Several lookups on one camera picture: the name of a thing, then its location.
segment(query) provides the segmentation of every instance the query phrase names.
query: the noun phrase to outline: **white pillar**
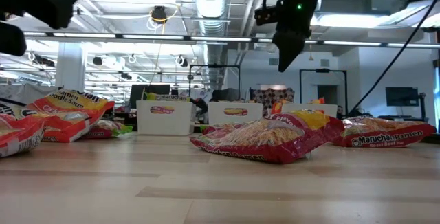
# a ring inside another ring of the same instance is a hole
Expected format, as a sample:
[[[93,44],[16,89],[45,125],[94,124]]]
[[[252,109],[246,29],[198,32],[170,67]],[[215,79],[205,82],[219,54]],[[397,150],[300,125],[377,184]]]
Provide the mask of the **white pillar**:
[[[64,89],[84,91],[86,64],[87,52],[83,51],[80,43],[60,43],[55,85]]]

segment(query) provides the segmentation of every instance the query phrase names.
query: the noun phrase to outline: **white box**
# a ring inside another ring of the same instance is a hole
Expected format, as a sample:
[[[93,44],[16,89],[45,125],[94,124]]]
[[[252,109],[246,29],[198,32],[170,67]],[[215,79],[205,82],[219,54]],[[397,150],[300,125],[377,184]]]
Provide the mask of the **white box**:
[[[211,102],[208,115],[210,125],[250,122],[263,117],[263,104]]]
[[[190,102],[138,100],[136,105],[140,135],[194,133],[195,105]]]
[[[329,117],[336,117],[336,113],[338,112],[338,106],[336,104],[284,104],[281,112],[285,113],[304,109],[324,111],[324,114]]]

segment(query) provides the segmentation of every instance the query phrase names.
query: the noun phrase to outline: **ceiling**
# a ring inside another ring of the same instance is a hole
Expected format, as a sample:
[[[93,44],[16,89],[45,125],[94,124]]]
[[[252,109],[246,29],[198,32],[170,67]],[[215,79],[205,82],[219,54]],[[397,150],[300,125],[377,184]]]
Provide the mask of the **ceiling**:
[[[267,0],[268,5],[275,4],[277,0]],[[253,15],[245,16],[247,3],[249,0],[228,0],[227,2],[227,36],[258,36],[271,38],[275,25],[263,25],[257,27],[253,20]],[[164,5],[166,13],[173,18],[167,20],[165,25],[154,29],[148,24],[149,13],[155,5]],[[378,5],[385,9],[399,9],[403,6],[401,0],[385,0],[378,3],[375,0],[324,0],[321,12],[372,12]],[[87,32],[87,33],[122,33],[122,34],[180,34],[198,35],[201,34],[197,6],[195,0],[80,0],[75,7],[75,15],[69,27],[56,32]],[[242,23],[247,20],[244,33]],[[53,32],[46,24],[34,19],[31,16],[8,21],[12,25],[19,26],[26,32]],[[383,41],[383,42],[402,42],[406,39],[412,28],[401,28],[395,30],[374,30],[367,28],[347,28],[347,27],[328,27],[312,26],[312,37],[316,39],[335,40],[335,41]],[[134,74],[139,76],[140,82],[184,82],[187,81],[185,75],[162,76],[156,75],[153,78],[152,71],[187,73],[188,68],[182,68],[175,63],[175,59],[182,55],[187,58],[189,63],[204,64],[203,43],[183,43],[183,44],[134,44],[134,43],[82,43],[82,46],[89,52],[88,70],[115,69],[115,65],[96,66],[93,64],[95,56],[115,56],[125,59],[124,70],[127,71],[147,71],[148,74]],[[57,61],[58,42],[57,41],[36,41],[27,40],[28,51],[42,55],[55,63]],[[237,50],[236,43],[230,43],[229,50]],[[334,56],[346,50],[345,47],[317,46],[314,45],[313,52],[331,52]],[[48,68],[44,65],[37,65],[30,60],[29,54],[23,57],[8,56],[0,54],[0,65],[5,68],[38,69]],[[258,64],[249,64],[252,68],[258,68]],[[54,73],[27,72],[22,73],[30,78],[41,79],[43,82],[54,78]],[[89,81],[121,81],[119,74],[87,74]]]

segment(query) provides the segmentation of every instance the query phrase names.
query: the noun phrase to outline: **ramen noodle package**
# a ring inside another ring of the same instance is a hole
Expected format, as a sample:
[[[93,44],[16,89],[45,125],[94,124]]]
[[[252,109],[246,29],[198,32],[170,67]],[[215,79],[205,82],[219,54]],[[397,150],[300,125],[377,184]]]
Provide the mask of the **ramen noodle package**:
[[[0,114],[0,157],[30,151],[40,145],[45,123],[51,117],[27,116],[16,119]]]
[[[146,100],[190,102],[189,97],[181,97],[181,96],[166,95],[166,94],[156,94],[156,93],[148,93],[146,95]]]
[[[106,139],[130,133],[132,126],[125,126],[114,121],[99,120],[81,139]]]
[[[390,121],[373,117],[352,117],[344,120],[342,139],[334,144],[345,147],[398,148],[420,142],[435,132],[424,122]]]
[[[58,117],[58,122],[47,123],[44,142],[73,142],[89,132],[114,104],[113,101],[90,93],[61,89],[36,100],[26,108]]]
[[[341,121],[318,111],[295,111],[244,124],[210,126],[204,135],[190,140],[210,153],[288,164],[340,139],[343,130]]]

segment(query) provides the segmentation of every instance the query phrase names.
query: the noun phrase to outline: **label on bin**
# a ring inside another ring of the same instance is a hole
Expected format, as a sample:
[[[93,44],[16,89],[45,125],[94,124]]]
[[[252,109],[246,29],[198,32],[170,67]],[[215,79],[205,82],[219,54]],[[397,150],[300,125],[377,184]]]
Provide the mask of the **label on bin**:
[[[226,108],[226,115],[235,115],[235,116],[246,116],[248,115],[248,110],[244,108]]]
[[[151,107],[150,112],[153,114],[173,114],[174,107]]]

